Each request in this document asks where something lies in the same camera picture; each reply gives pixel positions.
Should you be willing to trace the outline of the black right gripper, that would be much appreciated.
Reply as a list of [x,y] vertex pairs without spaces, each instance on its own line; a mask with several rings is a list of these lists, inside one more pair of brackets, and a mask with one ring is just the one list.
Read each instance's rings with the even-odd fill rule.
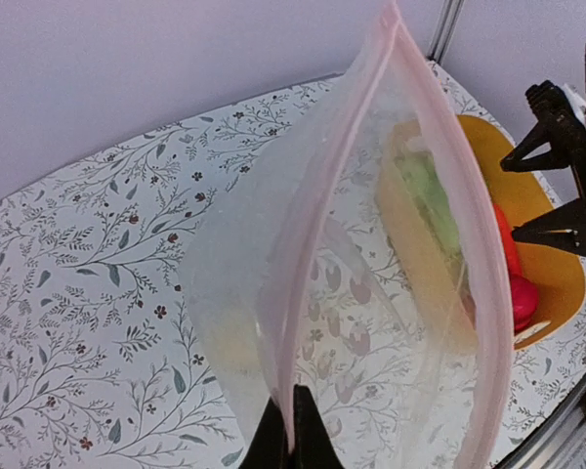
[[537,123],[501,161],[504,172],[568,168],[578,197],[512,230],[516,242],[586,256],[586,126],[562,88],[546,80],[525,96]]

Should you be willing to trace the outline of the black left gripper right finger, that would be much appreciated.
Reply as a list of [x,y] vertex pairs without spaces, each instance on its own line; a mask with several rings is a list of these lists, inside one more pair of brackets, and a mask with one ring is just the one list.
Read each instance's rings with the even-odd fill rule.
[[307,386],[294,387],[295,443],[289,467],[295,469],[343,469]]

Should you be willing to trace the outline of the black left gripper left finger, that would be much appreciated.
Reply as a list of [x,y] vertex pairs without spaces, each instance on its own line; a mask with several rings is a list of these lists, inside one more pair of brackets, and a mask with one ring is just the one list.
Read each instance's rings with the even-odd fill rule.
[[239,469],[285,469],[288,466],[283,417],[277,404],[269,399]]

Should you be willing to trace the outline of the red toy bell pepper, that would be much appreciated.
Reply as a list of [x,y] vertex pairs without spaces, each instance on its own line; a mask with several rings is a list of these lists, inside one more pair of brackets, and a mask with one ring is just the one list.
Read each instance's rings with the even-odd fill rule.
[[519,275],[510,275],[510,287],[513,306],[514,331],[524,330],[538,307],[538,290],[528,279]]

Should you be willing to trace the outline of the clear zip top bag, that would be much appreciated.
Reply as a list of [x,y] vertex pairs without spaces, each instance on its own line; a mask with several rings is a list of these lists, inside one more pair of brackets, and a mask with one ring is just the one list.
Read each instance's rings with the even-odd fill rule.
[[[419,151],[447,195],[457,258],[395,164]],[[252,165],[207,211],[179,268],[189,320],[246,444],[241,461],[269,399],[292,453],[296,385],[310,389],[327,430],[298,368],[319,308],[314,271],[329,251],[368,293],[357,301],[369,318],[396,328],[411,369],[393,397],[402,423],[391,468],[485,467],[514,351],[506,262],[477,159],[396,2],[347,72]]]

